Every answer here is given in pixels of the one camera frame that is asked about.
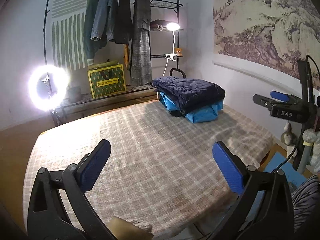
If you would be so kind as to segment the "striped sleeve forearm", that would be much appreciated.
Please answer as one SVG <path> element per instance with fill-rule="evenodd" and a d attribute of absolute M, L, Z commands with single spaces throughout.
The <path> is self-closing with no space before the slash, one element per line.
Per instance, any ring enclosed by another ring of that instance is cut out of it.
<path fill-rule="evenodd" d="M 291 194 L 291 198 L 293 205 L 294 228 L 296 232 L 307 221 L 312 211 L 315 209 L 316 204 L 319 202 L 318 176 L 313 175 L 304 181 Z"/>

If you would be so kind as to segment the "right hand in white glove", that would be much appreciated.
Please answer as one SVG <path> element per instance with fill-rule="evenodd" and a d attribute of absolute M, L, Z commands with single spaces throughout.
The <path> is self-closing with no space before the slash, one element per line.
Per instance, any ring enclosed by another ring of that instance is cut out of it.
<path fill-rule="evenodd" d="M 319 173 L 319 132 L 312 128 L 303 133 L 304 151 L 300 164 L 303 168 L 310 165 L 316 173 Z"/>

